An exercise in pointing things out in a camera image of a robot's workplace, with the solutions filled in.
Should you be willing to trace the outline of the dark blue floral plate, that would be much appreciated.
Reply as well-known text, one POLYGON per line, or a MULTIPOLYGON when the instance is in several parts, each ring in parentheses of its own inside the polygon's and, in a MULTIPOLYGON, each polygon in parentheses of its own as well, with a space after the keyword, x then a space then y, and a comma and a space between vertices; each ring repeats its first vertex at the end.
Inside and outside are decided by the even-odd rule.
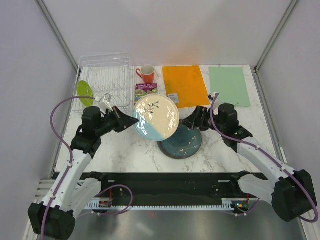
POLYGON ((160 151, 169 158, 182 160, 195 155, 201 148, 202 135, 198 129, 179 124, 176 132, 157 143, 160 151))

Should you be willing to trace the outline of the cream blue leaf plate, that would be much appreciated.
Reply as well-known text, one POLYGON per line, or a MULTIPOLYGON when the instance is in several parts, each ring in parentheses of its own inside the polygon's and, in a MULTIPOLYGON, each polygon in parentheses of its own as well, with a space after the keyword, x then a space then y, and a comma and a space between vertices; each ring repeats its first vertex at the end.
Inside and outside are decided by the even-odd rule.
POLYGON ((176 104, 165 95, 148 94, 134 106, 132 116, 138 119, 137 133, 150 141, 162 142, 178 129, 180 113, 176 104))

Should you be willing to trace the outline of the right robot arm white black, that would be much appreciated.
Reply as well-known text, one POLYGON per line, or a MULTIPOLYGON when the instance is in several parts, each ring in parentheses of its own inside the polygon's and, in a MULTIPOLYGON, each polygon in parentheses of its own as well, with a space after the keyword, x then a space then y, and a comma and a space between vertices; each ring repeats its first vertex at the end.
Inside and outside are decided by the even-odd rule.
POLYGON ((247 171, 232 176, 229 191, 235 197, 250 194, 270 204, 285 222, 301 218, 313 210, 315 223, 319 219, 317 198, 311 175, 297 171, 273 157, 253 135, 239 124, 234 105, 224 103, 214 114, 212 108, 197 106, 194 112, 180 121, 189 129, 213 130, 234 152, 249 160, 265 176, 262 180, 247 171))

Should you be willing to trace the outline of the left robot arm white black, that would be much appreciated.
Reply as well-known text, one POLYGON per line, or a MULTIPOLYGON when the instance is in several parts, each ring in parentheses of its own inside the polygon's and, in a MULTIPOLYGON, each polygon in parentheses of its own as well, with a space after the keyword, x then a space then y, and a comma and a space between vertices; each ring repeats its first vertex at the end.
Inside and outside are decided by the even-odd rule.
POLYGON ((69 146, 70 160, 42 201, 32 203, 28 209, 32 229, 41 239, 69 239, 88 203, 96 196, 104 197, 109 193, 110 185, 99 173, 87 178, 81 187, 78 182, 101 146, 102 136, 112 131, 120 133, 139 120, 116 106, 105 113, 97 106, 90 106, 83 111, 81 121, 69 146))

